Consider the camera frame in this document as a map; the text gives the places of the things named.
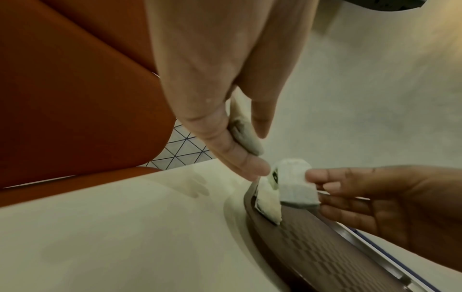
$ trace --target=brown tray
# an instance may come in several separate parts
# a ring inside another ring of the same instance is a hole
[[[244,196],[247,225],[268,264],[293,289],[317,292],[403,292],[406,287],[307,210],[282,206],[276,226]]]

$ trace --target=hand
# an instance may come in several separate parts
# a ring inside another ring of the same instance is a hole
[[[462,170],[318,169],[306,179],[331,194],[320,194],[326,218],[462,271]]]
[[[235,86],[252,100],[252,124],[268,134],[277,98],[318,0],[145,0],[154,59],[174,114],[231,170],[249,180],[270,166],[237,144],[225,100]]]

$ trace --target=chair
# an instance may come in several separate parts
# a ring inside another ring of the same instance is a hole
[[[0,206],[158,171],[175,117],[142,0],[0,1]]]

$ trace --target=white table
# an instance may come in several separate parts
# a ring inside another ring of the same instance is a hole
[[[0,209],[0,291],[289,291],[218,161]]]

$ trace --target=white tile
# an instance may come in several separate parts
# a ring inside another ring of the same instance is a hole
[[[160,152],[160,154],[154,158],[154,160],[172,158],[173,156],[174,155],[172,153],[170,153],[170,151],[168,151],[166,148],[164,148],[162,150],[162,152]]]
[[[175,141],[180,141],[180,140],[184,140],[184,137],[177,131],[173,130],[172,135],[170,136],[170,139],[168,140],[168,142],[175,142]]]
[[[212,159],[215,159],[215,158],[216,158],[216,156],[213,155],[213,153],[212,153],[210,150],[207,150],[207,151],[205,151],[204,153],[207,154],[208,156],[210,156],[210,158],[212,158]]]
[[[199,148],[197,148],[196,146],[194,146],[194,144],[192,144],[191,142],[186,140],[184,142],[183,146],[181,147],[181,149],[176,153],[175,156],[198,153],[200,151],[201,150]]]
[[[175,130],[178,131],[180,134],[182,134],[186,138],[190,134],[190,131],[185,126],[176,127]]]
[[[162,160],[156,160],[150,163],[154,164],[159,169],[166,170],[167,166],[170,164],[171,161],[172,161],[172,158],[167,158],[167,159],[162,159]]]
[[[184,156],[177,156],[178,159],[181,160],[186,165],[190,165],[196,162],[197,158],[199,157],[200,153],[195,154],[188,154]]]
[[[152,167],[152,168],[157,168],[157,166],[151,161],[151,162],[148,162],[148,164],[146,165],[146,167]]]
[[[197,158],[196,163],[208,161],[208,160],[211,160],[211,159],[212,159],[212,158],[208,157],[205,153],[201,153],[201,155],[199,156],[199,158]]]
[[[168,166],[167,169],[173,169],[173,168],[177,168],[177,167],[181,167],[181,166],[184,166],[184,163],[181,162],[180,160],[178,160],[178,158],[173,158],[172,160],[172,163],[170,163],[170,165]]]
[[[184,140],[177,141],[177,142],[172,142],[172,143],[167,143],[167,145],[165,145],[165,148],[167,148],[173,154],[176,154],[178,152],[178,150],[180,150],[181,146],[183,145],[183,142],[184,142]]]
[[[194,138],[190,138],[188,140],[191,141],[192,144],[196,145],[200,150],[204,150],[205,143],[202,142],[202,140],[200,140],[199,138],[194,137]]]

